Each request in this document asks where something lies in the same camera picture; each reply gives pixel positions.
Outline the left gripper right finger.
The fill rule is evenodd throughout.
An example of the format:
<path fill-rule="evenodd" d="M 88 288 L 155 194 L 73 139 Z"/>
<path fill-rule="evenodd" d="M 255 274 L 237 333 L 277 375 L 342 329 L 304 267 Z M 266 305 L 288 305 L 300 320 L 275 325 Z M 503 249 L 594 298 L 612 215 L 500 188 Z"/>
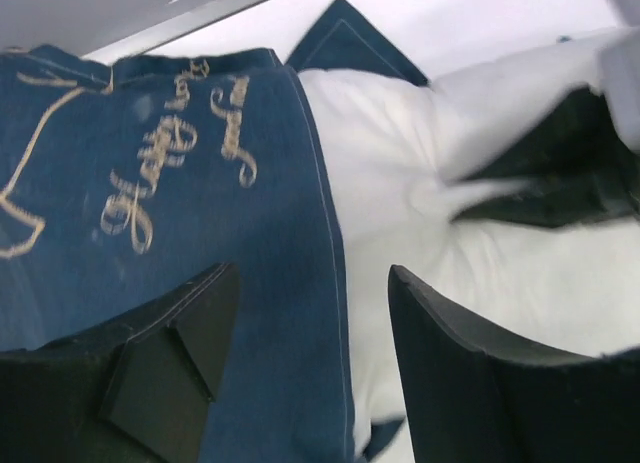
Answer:
<path fill-rule="evenodd" d="M 637 349 L 591 358 L 532 341 L 397 265 L 388 301 L 417 461 L 638 461 Z"/>

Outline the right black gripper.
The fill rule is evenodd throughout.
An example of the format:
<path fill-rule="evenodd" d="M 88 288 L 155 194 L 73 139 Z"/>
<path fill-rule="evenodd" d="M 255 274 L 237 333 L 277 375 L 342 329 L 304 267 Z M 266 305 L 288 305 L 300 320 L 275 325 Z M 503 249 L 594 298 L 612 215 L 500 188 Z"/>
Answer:
<path fill-rule="evenodd" d="M 570 91 L 533 129 L 463 180 L 526 179 L 473 204 L 454 221 L 555 229 L 639 217 L 639 155 L 618 137 L 603 95 Z"/>

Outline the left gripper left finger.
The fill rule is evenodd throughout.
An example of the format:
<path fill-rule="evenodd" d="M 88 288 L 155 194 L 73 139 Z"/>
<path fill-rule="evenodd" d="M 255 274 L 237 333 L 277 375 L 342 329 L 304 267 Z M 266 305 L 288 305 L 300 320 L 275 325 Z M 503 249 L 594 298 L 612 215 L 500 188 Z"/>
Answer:
<path fill-rule="evenodd" d="M 194 462 L 240 297 L 231 264 L 38 349 L 1 356 L 5 462 Z"/>

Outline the white pillow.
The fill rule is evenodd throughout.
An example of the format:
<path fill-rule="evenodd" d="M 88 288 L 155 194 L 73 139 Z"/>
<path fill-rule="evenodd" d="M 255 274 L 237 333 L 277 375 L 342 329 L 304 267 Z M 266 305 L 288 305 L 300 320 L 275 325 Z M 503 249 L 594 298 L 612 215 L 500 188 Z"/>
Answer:
<path fill-rule="evenodd" d="M 456 221 L 521 183 L 462 183 L 547 116 L 600 92 L 602 33 L 513 54 L 427 87 L 350 69 L 300 80 L 316 120 L 346 259 L 354 439 L 404 416 L 387 309 L 400 264 L 446 297 L 535 341 L 599 356 L 639 340 L 639 228 L 630 218 L 545 230 Z"/>

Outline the dark blue embroidered pillowcase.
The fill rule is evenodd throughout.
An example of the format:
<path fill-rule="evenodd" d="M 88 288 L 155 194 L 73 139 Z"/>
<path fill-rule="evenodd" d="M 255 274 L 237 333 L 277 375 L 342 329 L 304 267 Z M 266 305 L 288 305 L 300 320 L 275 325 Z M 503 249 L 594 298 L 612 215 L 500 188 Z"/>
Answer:
<path fill-rule="evenodd" d="M 231 346 L 194 462 L 370 462 L 354 443 L 343 243 L 299 73 L 427 77 L 346 0 L 268 48 L 104 65 L 1 55 L 1 356 L 235 266 Z"/>

